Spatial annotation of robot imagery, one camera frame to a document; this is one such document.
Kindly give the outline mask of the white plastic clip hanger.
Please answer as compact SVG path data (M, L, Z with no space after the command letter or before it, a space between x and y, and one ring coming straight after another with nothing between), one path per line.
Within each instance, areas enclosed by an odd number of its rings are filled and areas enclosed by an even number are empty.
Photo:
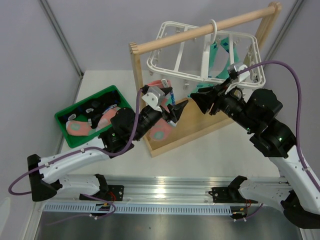
M217 63L209 77L210 46L218 39L229 38L229 53L219 49ZM224 69L229 57L230 65L243 62L252 66L261 61L257 38L248 33L218 31L192 40L154 50L150 53L146 65L150 74L181 79L187 82L203 84L221 84L225 79L216 78Z

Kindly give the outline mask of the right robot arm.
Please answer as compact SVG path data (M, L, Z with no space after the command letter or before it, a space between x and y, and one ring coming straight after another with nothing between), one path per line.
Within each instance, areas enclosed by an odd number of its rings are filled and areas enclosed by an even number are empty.
M237 176L229 185L228 196L234 202L243 198L272 207L301 229L319 229L320 195L312 170L298 155L298 139L291 129L276 119L282 103L272 90L256 89L248 101L238 87L228 91L227 83L200 88L191 93L203 114L221 111L251 135L250 142L268 158L288 181L290 190L275 189Z

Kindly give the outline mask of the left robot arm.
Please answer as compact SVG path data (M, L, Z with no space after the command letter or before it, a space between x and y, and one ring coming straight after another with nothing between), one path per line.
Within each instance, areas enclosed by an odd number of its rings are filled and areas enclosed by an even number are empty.
M126 153L134 147L133 142L139 141L160 119L177 123L187 104L184 100L160 111L146 106L140 113L123 107L111 118L110 128L76 150L50 157L28 156L32 200L42 202L57 194L73 193L78 194L80 200L110 201L115 194L103 175L78 177L71 176L70 172Z

